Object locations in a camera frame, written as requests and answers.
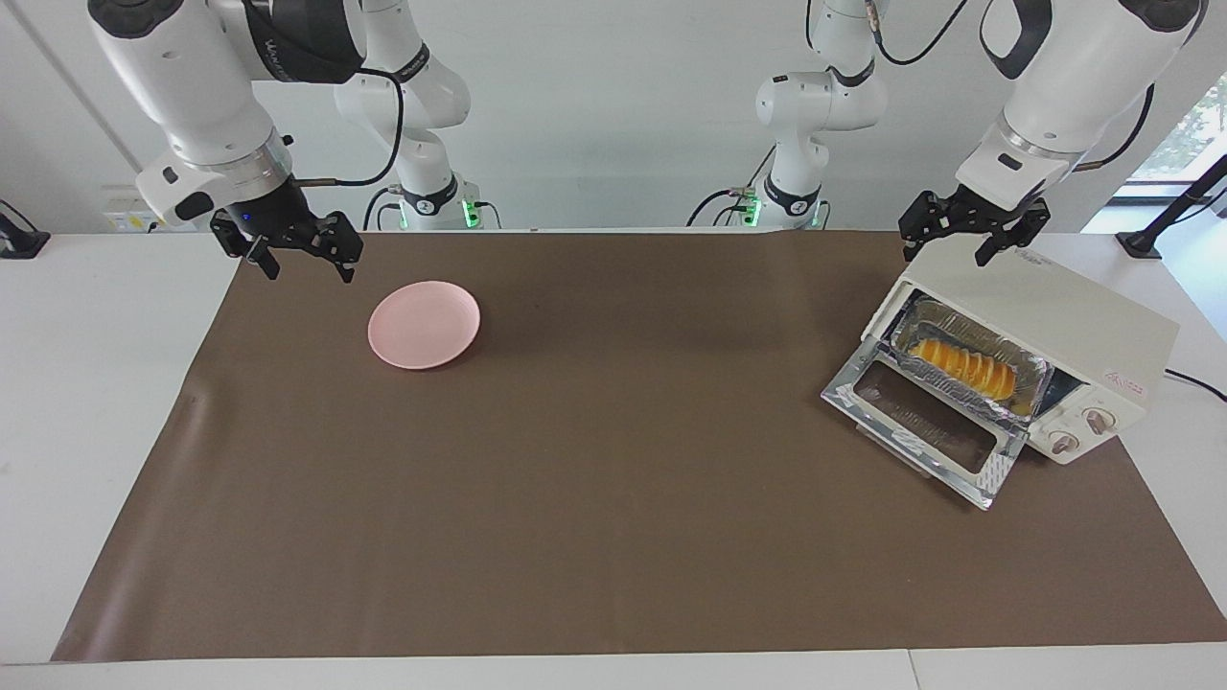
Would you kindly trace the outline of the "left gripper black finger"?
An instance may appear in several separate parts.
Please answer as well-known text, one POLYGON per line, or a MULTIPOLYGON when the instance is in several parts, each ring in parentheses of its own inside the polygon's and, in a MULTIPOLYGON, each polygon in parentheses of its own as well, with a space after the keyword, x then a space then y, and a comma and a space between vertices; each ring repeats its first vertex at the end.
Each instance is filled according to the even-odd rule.
POLYGON ((990 212, 984 219, 987 237, 975 250, 977 266, 987 266, 993 259, 1011 248, 1029 247, 1044 228, 1052 211, 1045 199, 1034 199, 1015 212, 990 212))
POLYGON ((899 236, 904 262, 912 262, 929 241, 944 239, 948 227, 944 223, 946 201, 934 192, 921 192, 901 215, 899 236))

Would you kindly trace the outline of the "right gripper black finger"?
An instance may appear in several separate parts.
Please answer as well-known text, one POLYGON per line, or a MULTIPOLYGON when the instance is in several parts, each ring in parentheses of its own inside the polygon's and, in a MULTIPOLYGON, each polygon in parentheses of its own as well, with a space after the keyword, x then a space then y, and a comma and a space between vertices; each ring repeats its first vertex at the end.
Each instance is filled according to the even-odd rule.
POLYGON ((259 270, 271 281, 280 274, 280 264, 272 258, 267 243, 263 236, 249 239, 231 216, 213 216, 211 219, 211 232, 218 239, 220 249, 232 259, 242 259, 259 266, 259 270))
POLYGON ((355 281, 363 239, 344 212, 330 212, 315 220, 314 254, 335 268, 342 284, 355 281))

